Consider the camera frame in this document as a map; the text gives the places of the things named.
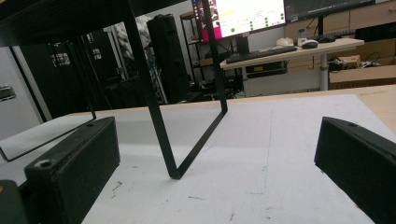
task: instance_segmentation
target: white table surface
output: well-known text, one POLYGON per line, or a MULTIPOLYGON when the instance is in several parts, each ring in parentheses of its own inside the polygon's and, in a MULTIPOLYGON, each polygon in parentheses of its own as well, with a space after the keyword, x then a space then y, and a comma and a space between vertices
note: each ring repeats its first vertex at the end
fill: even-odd
MULTIPOLYGON (((177 163, 218 113, 215 104, 163 108, 177 163)), ((314 164, 321 118, 346 119, 396 142, 355 95, 229 101, 229 112, 190 169, 172 180, 146 108, 99 113, 106 116, 116 117, 121 163, 84 223, 373 223, 314 164)), ((54 127, 89 118, 56 119, 25 137, 38 141, 54 127)), ((16 139, 7 140, 7 153, 16 139)), ((0 178, 20 184, 22 168, 49 147, 0 162, 0 178)))

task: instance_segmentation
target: desk leg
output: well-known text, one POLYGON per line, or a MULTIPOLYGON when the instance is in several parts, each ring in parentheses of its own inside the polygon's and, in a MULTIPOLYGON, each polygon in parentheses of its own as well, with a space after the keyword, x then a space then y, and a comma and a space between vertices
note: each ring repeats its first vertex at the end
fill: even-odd
MULTIPOLYGON (((123 18, 126 27, 126 33, 130 42, 132 44, 132 52, 134 53, 134 60, 136 61, 136 68, 139 72, 140 81, 143 89, 143 93, 145 94, 146 102, 148 104, 148 111, 151 115, 151 119, 154 125, 154 130, 157 134, 158 142, 161 147, 161 151, 163 153, 163 159, 165 161, 166 169, 168 170, 168 174, 174 179, 180 179, 186 171, 189 169, 192 162, 198 156, 198 153, 204 147, 206 141, 209 139, 210 135, 215 131, 216 127, 221 122, 222 118, 227 113, 227 102, 224 94, 224 83, 222 82, 222 73, 219 68, 219 54, 217 53, 215 36, 212 32, 209 32, 210 47, 213 57, 213 64, 216 70, 216 83, 219 92, 219 98, 221 103, 221 112, 215 118, 215 120, 210 124, 201 138, 198 140, 196 145, 192 148, 190 153, 187 155, 186 159, 180 164, 177 168, 174 154, 172 152, 171 144, 169 142, 169 137, 166 132, 165 124, 163 122, 163 115, 161 113, 160 106, 157 102, 157 97, 155 95, 151 76, 149 73, 148 63, 146 60, 146 54, 143 50, 142 41, 140 39, 139 31, 136 25, 136 20, 134 17, 134 10, 132 7, 133 0, 120 1, 121 4, 121 14, 123 14, 123 18)), ((210 8, 209 3, 207 1, 204 2, 204 9, 206 14, 206 20, 212 21, 210 18, 210 8)))
POLYGON ((245 97, 248 98, 250 96, 250 92, 248 91, 248 74, 246 67, 242 67, 242 82, 244 85, 245 97))
POLYGON ((329 89, 329 67, 327 65, 327 54, 320 55, 320 90, 329 89))

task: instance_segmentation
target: desk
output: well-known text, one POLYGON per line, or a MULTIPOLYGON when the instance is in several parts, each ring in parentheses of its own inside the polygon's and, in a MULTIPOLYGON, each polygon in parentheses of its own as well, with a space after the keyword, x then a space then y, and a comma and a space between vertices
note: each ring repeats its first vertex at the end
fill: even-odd
POLYGON ((327 54, 354 49, 357 46, 363 44, 363 40, 341 38, 337 39, 335 42, 332 43, 319 44, 316 49, 298 48, 294 52, 288 52, 270 57, 243 61, 239 63, 227 64, 225 61, 223 61, 220 64, 220 67, 224 70, 242 68, 242 76, 246 97, 262 94, 262 90, 266 90, 266 92, 270 93, 271 91, 299 91, 320 87, 322 91, 326 91, 328 89, 329 79, 327 54), (247 66, 262 63, 286 61, 302 57, 311 57, 315 55, 320 55, 321 67, 319 70, 319 75, 314 71, 311 73, 303 72, 297 74, 284 74, 273 77, 255 78, 254 81, 251 82, 249 82, 248 80, 248 75, 246 71, 247 66))
MULTIPOLYGON (((121 163, 83 223, 373 223, 315 166, 320 117, 358 122, 396 141, 394 102, 396 85, 230 100, 229 113, 181 180, 164 169, 146 108, 98 112, 116 117, 121 163), (301 138, 291 142, 294 135, 301 138)), ((162 107, 177 162, 218 107, 162 107)), ((0 161, 0 178, 20 184, 21 168, 45 150, 0 161)))

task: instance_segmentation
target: white wall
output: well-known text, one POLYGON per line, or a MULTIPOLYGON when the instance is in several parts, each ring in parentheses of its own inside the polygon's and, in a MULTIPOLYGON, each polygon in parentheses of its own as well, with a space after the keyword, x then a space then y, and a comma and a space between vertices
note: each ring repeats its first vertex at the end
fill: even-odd
MULTIPOLYGON (((186 64, 187 72, 189 74, 191 73, 191 67, 190 67, 190 63, 189 63, 189 56, 187 53, 187 46, 184 41, 183 29, 181 27, 180 15, 183 13, 186 13, 186 12, 190 12, 190 11, 192 11, 191 1, 185 1, 183 3, 179 3, 179 4, 176 4, 171 7, 166 7, 166 8, 151 12, 146 15, 151 18, 155 17, 158 14, 163 14, 163 15, 172 14, 174 16, 176 26, 177 26, 178 38, 180 40, 180 44, 181 44, 181 48, 182 48, 182 52, 183 52, 183 56, 184 56, 184 62, 186 64)), ((186 29, 190 28, 189 24, 190 24, 189 22, 185 21, 186 29)), ((188 32, 187 37, 190 37, 191 29, 187 30, 187 32, 188 32)), ((275 45, 276 41, 279 38, 284 37, 283 35, 284 35, 283 28, 277 28, 274 30, 268 30, 265 32, 260 32, 257 34, 250 35, 248 37, 249 48, 250 48, 250 50, 255 50, 255 49, 263 49, 263 48, 272 47, 275 45)), ((193 46, 190 46, 190 48, 191 48, 192 56, 195 56, 195 53, 194 53, 195 51, 194 51, 193 46)), ((202 46, 201 57, 204 57, 205 54, 208 52, 209 52, 209 46, 208 45, 202 46)), ((213 77, 211 74, 210 68, 206 68, 204 73, 205 73, 206 79, 213 77)), ((196 76, 197 80, 202 79, 199 69, 195 69, 195 76, 196 76)))
POLYGON ((9 48, 0 48, 0 86, 11 86, 17 97, 0 102, 0 140, 42 122, 9 48))

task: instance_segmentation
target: scuff mark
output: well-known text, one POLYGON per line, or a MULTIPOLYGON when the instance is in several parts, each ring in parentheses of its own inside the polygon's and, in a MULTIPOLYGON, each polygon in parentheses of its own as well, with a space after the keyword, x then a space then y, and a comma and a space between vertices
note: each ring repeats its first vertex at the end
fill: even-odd
POLYGON ((199 197, 193 197, 193 196, 189 196, 189 198, 192 198, 192 199, 199 199, 199 200, 204 200, 203 198, 199 198, 199 197))
POLYGON ((230 221, 233 220, 233 216, 235 216, 235 212, 234 211, 231 213, 230 221))
POLYGON ((376 95, 376 94, 387 93, 387 92, 388 91, 373 91, 373 92, 361 93, 359 95, 376 95))
POLYGON ((251 191, 246 191, 246 194, 255 194, 255 195, 262 195, 262 192, 251 192, 251 191))
MULTIPOLYGON (((268 152, 267 152, 267 163, 265 164, 265 168, 268 167, 268 161, 270 160, 270 149, 271 149, 271 141, 272 141, 272 124, 274 119, 274 109, 271 109, 271 122, 270 122, 270 136, 268 140, 268 152)), ((264 188, 267 187, 267 177, 268 177, 268 168, 265 169, 265 179, 264 179, 264 188)))
POLYGON ((121 185, 122 185, 122 182, 117 181, 117 186, 113 189, 113 191, 116 190, 117 188, 121 187, 121 185))

